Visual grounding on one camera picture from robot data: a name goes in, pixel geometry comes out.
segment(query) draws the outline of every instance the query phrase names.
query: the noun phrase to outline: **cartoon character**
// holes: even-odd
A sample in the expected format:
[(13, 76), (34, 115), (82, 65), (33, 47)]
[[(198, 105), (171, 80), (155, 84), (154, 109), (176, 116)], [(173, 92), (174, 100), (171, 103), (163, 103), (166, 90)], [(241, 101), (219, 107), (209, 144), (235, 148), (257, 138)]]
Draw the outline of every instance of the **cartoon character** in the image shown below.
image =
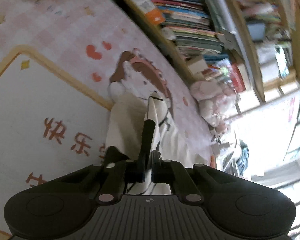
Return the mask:
[(172, 114), (172, 95), (160, 69), (144, 58), (138, 49), (124, 51), (120, 55), (115, 72), (110, 77), (109, 93), (113, 101), (126, 91), (144, 101), (157, 92), (168, 105)]

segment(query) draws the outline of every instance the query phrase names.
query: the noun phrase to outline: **pink checkered pattern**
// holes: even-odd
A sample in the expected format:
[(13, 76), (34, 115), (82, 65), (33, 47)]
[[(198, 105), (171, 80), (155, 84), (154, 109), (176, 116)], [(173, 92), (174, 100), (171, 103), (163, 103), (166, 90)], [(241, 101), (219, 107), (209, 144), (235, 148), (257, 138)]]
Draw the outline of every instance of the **pink checkered pattern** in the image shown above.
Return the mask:
[[(87, 7), (93, 15), (87, 14)], [(180, 133), (188, 137), (189, 147), (210, 159), (211, 135), (197, 114), (188, 88), (151, 41), (111, 0), (0, 0), (2, 15), (5, 21), (0, 24), (0, 61), (16, 45), (30, 45), (108, 100), (109, 77), (120, 54), (138, 48), (167, 80), (175, 121)], [(112, 49), (106, 50), (103, 41), (110, 43)], [(102, 59), (88, 57), (88, 45), (94, 45)], [(95, 72), (102, 78), (100, 82), (92, 79)]]

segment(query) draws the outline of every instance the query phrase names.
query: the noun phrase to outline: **white fabric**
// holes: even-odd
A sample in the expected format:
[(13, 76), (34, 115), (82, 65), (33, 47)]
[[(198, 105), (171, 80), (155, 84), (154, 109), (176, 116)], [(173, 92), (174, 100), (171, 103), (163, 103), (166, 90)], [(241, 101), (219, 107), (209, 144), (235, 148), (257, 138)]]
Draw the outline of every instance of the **white fabric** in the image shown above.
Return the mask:
[[(106, 147), (115, 146), (130, 159), (138, 159), (144, 120), (149, 119), (156, 123), (151, 150), (155, 150), (159, 144), (163, 160), (178, 161), (186, 168), (192, 168), (196, 163), (207, 163), (204, 158), (190, 151), (185, 139), (178, 132), (167, 104), (156, 92), (149, 97), (147, 106), (132, 94), (126, 93), (119, 97), (111, 110)], [(140, 194), (144, 191), (145, 195), (170, 194), (167, 184), (157, 184), (155, 187), (152, 184), (149, 172), (146, 182), (137, 183), (129, 194)]]

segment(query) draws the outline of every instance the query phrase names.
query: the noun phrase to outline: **silver screw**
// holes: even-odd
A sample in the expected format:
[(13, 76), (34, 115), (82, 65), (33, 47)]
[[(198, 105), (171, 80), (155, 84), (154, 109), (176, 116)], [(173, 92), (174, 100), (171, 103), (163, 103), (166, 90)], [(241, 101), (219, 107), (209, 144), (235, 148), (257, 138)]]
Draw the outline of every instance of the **silver screw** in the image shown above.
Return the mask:
[(202, 197), (199, 196), (198, 194), (190, 194), (186, 196), (186, 199), (190, 202), (198, 202), (202, 199)]
[(114, 196), (112, 196), (111, 194), (102, 194), (99, 196), (99, 200), (102, 202), (109, 202), (112, 201), (114, 199)]
[(113, 168), (115, 166), (115, 163), (109, 163), (107, 166), (106, 166), (106, 169), (107, 168)]

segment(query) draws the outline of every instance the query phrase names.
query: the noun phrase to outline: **ridged gray panel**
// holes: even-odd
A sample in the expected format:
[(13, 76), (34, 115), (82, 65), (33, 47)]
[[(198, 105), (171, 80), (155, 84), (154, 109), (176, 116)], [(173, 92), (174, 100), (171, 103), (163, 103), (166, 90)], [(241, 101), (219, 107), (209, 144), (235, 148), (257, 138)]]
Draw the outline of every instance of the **ridged gray panel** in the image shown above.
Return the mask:
[[(202, 208), (182, 204), (176, 196), (125, 195), (99, 207), (77, 232), (59, 240), (238, 240), (217, 228)], [(273, 240), (289, 240), (280, 236)]]

